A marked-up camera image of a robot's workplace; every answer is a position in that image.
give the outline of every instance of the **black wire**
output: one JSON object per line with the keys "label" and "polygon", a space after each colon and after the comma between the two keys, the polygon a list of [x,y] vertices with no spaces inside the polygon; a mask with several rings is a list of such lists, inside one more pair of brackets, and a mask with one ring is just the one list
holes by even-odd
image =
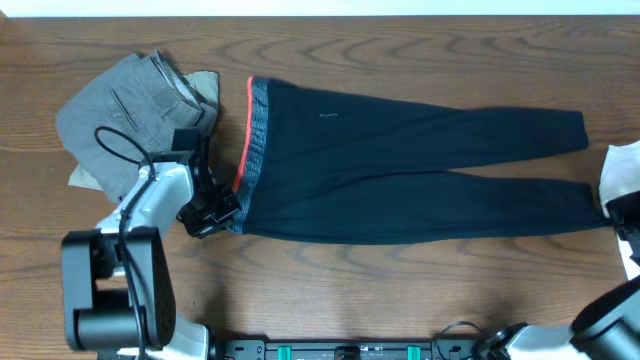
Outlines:
{"label": "black wire", "polygon": [[[438,354],[440,354],[440,357],[443,360],[449,360],[446,357],[444,357],[444,355],[442,355],[442,350],[440,350],[440,345],[438,345],[438,338],[441,337],[442,335],[444,335],[444,333],[446,333],[447,331],[453,329],[453,328],[457,328],[459,326],[471,326],[472,328],[476,329],[483,337],[486,337],[486,333],[484,332],[484,330],[482,330],[480,327],[478,327],[478,325],[470,322],[470,321],[457,321],[454,322],[453,324],[447,326],[446,328],[444,328],[444,330],[440,331],[440,333],[438,335],[436,335],[433,338],[433,345],[436,347],[436,349],[438,350]],[[462,358],[460,360],[469,360],[473,358],[475,351],[472,350],[471,351],[471,355],[467,356],[466,358]]]}
{"label": "black wire", "polygon": [[138,149],[140,153],[142,153],[145,160],[147,161],[147,164],[149,165],[149,176],[147,177],[147,180],[142,184],[140,189],[136,191],[136,193],[133,195],[133,197],[127,204],[127,206],[125,206],[125,208],[121,211],[120,223],[118,226],[118,246],[120,247],[120,255],[122,257],[122,267],[124,268],[124,273],[125,273],[125,276],[127,277],[127,285],[128,285],[127,290],[129,293],[129,297],[131,298],[131,302],[133,304],[133,313],[136,317],[136,326],[138,328],[138,359],[145,360],[146,359],[146,353],[145,353],[146,326],[145,326],[142,310],[140,309],[140,302],[138,300],[138,293],[136,292],[136,285],[133,281],[133,275],[131,273],[132,267],[131,267],[131,263],[129,262],[131,253],[129,253],[129,250],[127,249],[127,222],[130,219],[130,214],[133,207],[136,205],[136,203],[138,202],[142,194],[144,194],[147,188],[149,188],[149,186],[156,179],[156,168],[153,165],[153,162],[151,161],[151,156],[149,155],[149,153],[135,140],[133,140],[128,135],[116,129],[110,128],[108,126],[100,126],[93,133],[93,136],[95,137],[96,142],[98,142],[98,145],[100,145],[100,147],[105,149],[107,152],[117,156],[122,160],[140,165],[140,162],[132,160],[122,154],[119,154],[114,150],[112,150],[111,148],[109,148],[107,145],[105,145],[105,143],[103,143],[102,140],[100,140],[99,134],[101,131],[108,131],[108,132],[114,133],[120,136],[121,138],[125,139],[131,145],[135,146],[135,148]]}

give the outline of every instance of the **pants leg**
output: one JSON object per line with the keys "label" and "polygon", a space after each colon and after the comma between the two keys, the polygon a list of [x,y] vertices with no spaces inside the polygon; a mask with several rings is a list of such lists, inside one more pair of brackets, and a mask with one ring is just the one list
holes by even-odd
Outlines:
{"label": "pants leg", "polygon": [[583,149],[580,113],[457,110],[266,79],[249,90],[235,232],[380,244],[602,226],[585,184],[443,171]]}

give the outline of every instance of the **gray garment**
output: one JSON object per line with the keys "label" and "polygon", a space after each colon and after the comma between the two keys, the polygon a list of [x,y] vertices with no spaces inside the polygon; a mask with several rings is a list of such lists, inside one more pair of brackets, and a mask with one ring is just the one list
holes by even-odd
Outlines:
{"label": "gray garment", "polygon": [[[95,129],[114,127],[149,152],[169,150],[176,128],[196,126],[208,135],[217,116],[217,99],[211,105],[200,101],[157,51],[143,59],[134,54],[98,76],[60,109],[56,129],[65,149],[97,180],[109,200],[119,202],[135,184],[138,167],[98,146]],[[103,132],[100,137],[126,157],[142,158],[118,136]]]}

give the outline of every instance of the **red trim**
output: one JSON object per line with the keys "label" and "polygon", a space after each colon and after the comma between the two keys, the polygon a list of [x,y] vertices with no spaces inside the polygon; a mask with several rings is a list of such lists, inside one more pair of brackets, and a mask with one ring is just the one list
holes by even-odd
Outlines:
{"label": "red trim", "polygon": [[236,174],[236,181],[233,183],[233,191],[238,191],[240,182],[242,181],[242,175],[244,174],[244,166],[247,162],[247,153],[249,152],[249,140],[251,139],[251,113],[253,108],[253,94],[251,93],[251,83],[253,82],[253,76],[247,80],[247,135],[244,139],[244,149],[242,150],[242,159],[240,160],[240,166],[238,166],[238,173]]}

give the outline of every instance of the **black cable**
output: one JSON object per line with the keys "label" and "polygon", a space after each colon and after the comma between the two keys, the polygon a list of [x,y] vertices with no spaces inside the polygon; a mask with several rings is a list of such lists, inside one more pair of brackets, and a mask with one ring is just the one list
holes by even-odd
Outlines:
{"label": "black cable", "polygon": [[[441,337],[442,335],[444,335],[444,333],[446,333],[447,331],[453,329],[453,328],[457,328],[459,326],[471,326],[472,328],[476,329],[484,338],[486,338],[486,333],[484,330],[482,330],[480,327],[478,327],[478,325],[470,322],[470,321],[457,321],[454,322],[453,324],[447,326],[446,328],[444,328],[442,331],[440,331],[440,333],[438,335],[436,335],[433,338],[433,345],[436,347],[436,349],[438,350],[438,354],[440,354],[440,358],[442,358],[443,360],[449,360],[446,357],[444,357],[444,355],[442,355],[442,350],[440,350],[440,345],[438,345],[438,338]],[[471,355],[462,358],[460,360],[469,360],[473,358],[475,351],[472,350],[471,351]]]}
{"label": "black cable", "polygon": [[147,177],[147,180],[142,184],[140,189],[136,191],[133,197],[131,197],[131,200],[129,201],[127,206],[125,206],[125,208],[121,211],[120,223],[118,226],[118,246],[120,247],[122,267],[124,268],[124,273],[127,278],[127,285],[128,285],[127,290],[129,293],[129,297],[131,298],[131,302],[133,304],[133,313],[135,314],[136,326],[138,328],[138,359],[145,360],[146,359],[146,353],[145,353],[146,326],[145,326],[142,310],[140,309],[140,302],[138,300],[138,293],[136,292],[136,285],[133,281],[133,275],[131,273],[132,267],[131,267],[131,263],[129,262],[131,253],[129,253],[129,250],[127,249],[127,222],[130,219],[131,210],[133,210],[133,207],[135,206],[135,204],[138,202],[138,200],[140,199],[142,194],[144,194],[147,188],[149,188],[149,186],[153,183],[153,181],[155,181],[156,168],[153,165],[153,162],[151,161],[151,156],[149,155],[149,153],[135,140],[133,140],[128,135],[116,129],[110,128],[108,126],[100,126],[95,130],[95,132],[93,133],[93,136],[95,137],[98,145],[100,145],[100,147],[105,149],[108,153],[114,156],[117,156],[118,158],[123,159],[125,161],[140,165],[140,162],[132,160],[122,154],[115,152],[114,150],[109,148],[105,143],[103,143],[102,140],[100,140],[100,135],[99,135],[101,131],[108,131],[125,139],[127,142],[133,145],[136,149],[138,149],[140,153],[142,153],[145,160],[147,161],[147,164],[149,165],[149,176]]}

